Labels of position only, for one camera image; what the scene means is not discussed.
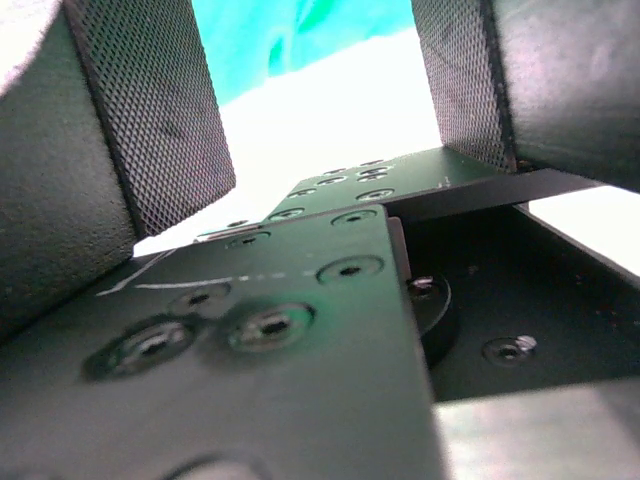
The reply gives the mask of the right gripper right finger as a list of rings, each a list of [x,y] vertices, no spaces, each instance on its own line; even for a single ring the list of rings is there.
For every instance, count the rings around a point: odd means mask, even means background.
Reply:
[[[635,1],[415,1],[442,143],[639,188]]]

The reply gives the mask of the green t shirt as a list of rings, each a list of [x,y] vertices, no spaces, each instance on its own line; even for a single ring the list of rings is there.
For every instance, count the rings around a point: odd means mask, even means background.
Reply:
[[[221,0],[192,7],[220,105],[270,77],[415,25],[409,1]]]

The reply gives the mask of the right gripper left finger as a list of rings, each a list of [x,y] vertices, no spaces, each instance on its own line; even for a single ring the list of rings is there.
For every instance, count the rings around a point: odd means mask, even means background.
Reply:
[[[9,337],[236,184],[188,1],[43,1],[1,90],[1,334]]]

